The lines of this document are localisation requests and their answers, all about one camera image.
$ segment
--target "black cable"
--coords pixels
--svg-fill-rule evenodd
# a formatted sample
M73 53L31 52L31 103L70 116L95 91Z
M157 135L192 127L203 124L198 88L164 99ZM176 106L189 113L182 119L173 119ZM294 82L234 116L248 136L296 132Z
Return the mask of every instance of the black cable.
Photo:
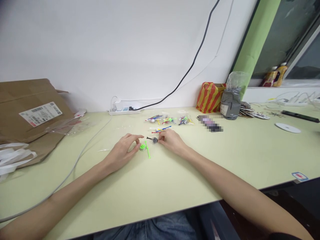
M196 59L197 59L198 53L200 52L200 49L201 49L202 44L203 44L203 42L204 42L204 39L206 38L206 35L207 35L207 30L208 30L208 27L209 27L211 15L212 15L214 9L216 8L216 6L218 5L219 1L220 1L220 0L217 0L216 4L213 6L213 8L212 8L212 10L211 10L211 12L210 12L210 14L209 14L209 18L208 18L206 30L204 31L204 35L203 35L203 38L202 38L202 42L201 42L200 47L199 47L199 49L198 49L198 51L197 51L197 53L196 53L196 56L195 56L194 59L193 59L193 63L191 64L191 67L190 67L189 70L186 72L186 74L183 76L183 78L181 79L181 81L179 82L178 86L177 86L171 93L169 93L166 97L164 97L161 101L159 101L159 102L157 102L157 103L153 103L153 104L147 105L147 106L144 106L144 107L141 107L141 108L138 108L138 109L133 109L132 107L130 107L130 110L131 110L131 111L141 110L141 109L143 109L143 108L150 107L150 106L156 105L156 104L158 104L158 103L161 103L163 100L165 100L167 97L169 97L172 93L174 93L174 92L177 90L177 88L180 86L180 84L182 83L182 81L184 80L184 78L187 76L187 74L188 74L188 73L190 72L190 70L192 69L192 67L193 67L193 65L194 65L194 63L195 63L195 61L196 61Z

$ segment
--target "hand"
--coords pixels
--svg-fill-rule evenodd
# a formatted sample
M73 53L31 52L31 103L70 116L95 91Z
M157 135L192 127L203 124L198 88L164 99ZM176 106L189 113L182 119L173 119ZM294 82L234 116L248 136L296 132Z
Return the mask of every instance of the hand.
M110 153L101 162L106 167L109 174L119 170L133 158L141 146L139 138L144 138L144 136L127 133L124 137L120 138L119 142L114 145ZM134 147L134 149L128 152L129 147L134 141L137 143L137 145Z
M158 143L179 156L183 156L188 146L184 143L178 133L171 129L165 129L159 134Z

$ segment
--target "window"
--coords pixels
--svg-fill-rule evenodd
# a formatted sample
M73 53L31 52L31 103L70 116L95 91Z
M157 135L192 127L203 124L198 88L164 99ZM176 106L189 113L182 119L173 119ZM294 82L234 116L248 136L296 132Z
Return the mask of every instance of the window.
M287 62L286 79L320 79L319 26L320 0L281 0L252 78Z
M286 79L320 79L320 34L288 72Z

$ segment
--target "light green desk surface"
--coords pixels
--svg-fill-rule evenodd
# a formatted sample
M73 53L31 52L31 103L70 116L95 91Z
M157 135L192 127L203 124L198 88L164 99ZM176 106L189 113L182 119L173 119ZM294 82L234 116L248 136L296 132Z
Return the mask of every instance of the light green desk surface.
M264 107L253 107L259 112L270 112ZM196 119L202 115L198 110L184 109L191 113L195 125L173 125L172 129L194 150L258 189L292 181L293 172L301 172L309 179L320 176L319 123L289 116L270 116L270 120L238 117L232 121L217 113L209 115L216 117L223 132L211 133ZM313 106L283 109L320 118ZM144 120L162 111L113 116L87 147L66 184L101 161L108 152L98 151L112 147L126 133L156 135L149 128L158 124ZM42 163L17 170L0 183L0 218L23 211L46 197L68 174L87 141L110 119L108 113L90 113L86 117L97 124L66 136ZM274 125L277 122L299 128L301 133L281 130ZM46 239L69 239L221 199L186 161L160 144L148 146L151 159L146 151L139 151L125 167L80 200Z

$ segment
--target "green plastic part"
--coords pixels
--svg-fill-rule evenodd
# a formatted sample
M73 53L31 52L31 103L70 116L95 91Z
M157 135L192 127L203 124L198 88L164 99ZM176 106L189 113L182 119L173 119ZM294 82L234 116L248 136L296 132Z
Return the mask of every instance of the green plastic part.
M244 39L239 56L232 71L248 73L248 77L240 91L240 99L249 85L254 67L257 64L262 47L270 31L281 0L259 1L248 33Z
M149 148L148 148L148 145L147 145L147 140L145 140L144 143L146 144L146 148L147 148L147 152L148 152L148 157L151 158L151 157L150 157L150 153L149 153Z

